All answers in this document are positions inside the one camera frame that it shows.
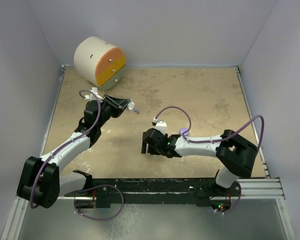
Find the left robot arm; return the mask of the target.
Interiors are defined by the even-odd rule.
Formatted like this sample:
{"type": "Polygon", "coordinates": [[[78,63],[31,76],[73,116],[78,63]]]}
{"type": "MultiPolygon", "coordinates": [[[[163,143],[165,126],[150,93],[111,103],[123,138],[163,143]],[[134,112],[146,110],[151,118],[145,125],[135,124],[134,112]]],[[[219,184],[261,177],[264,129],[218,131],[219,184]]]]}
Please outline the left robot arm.
{"type": "Polygon", "coordinates": [[[78,155],[91,148],[102,134],[102,126],[110,118],[118,118],[132,103],[129,98],[96,94],[85,105],[83,117],[74,133],[54,150],[29,157],[23,166],[17,196],[28,200],[32,209],[50,208],[59,196],[78,192],[88,196],[93,191],[92,177],[80,170],[61,177],[62,170],[78,155]]]}

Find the white earbud charging case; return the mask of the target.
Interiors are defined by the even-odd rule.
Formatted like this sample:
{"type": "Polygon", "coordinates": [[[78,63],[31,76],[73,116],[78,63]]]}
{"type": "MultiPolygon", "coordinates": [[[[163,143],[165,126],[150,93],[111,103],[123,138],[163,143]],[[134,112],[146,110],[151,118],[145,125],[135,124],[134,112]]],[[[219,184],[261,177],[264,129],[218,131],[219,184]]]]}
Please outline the white earbud charging case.
{"type": "Polygon", "coordinates": [[[130,103],[128,104],[127,108],[132,111],[135,107],[135,103],[133,101],[130,101],[130,103]]]}

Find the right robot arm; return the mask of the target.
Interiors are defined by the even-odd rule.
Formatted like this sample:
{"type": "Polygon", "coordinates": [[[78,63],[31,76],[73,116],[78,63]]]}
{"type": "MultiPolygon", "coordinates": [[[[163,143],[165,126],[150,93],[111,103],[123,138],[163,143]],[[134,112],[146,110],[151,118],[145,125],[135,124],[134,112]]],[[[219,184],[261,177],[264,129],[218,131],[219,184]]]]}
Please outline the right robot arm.
{"type": "Polygon", "coordinates": [[[167,158],[187,156],[213,157],[223,164],[212,183],[212,190],[218,196],[225,195],[238,179],[252,175],[258,148],[239,134],[226,129],[223,134],[211,137],[189,137],[180,134],[167,135],[156,128],[142,134],[142,154],[161,155],[167,158]]]}

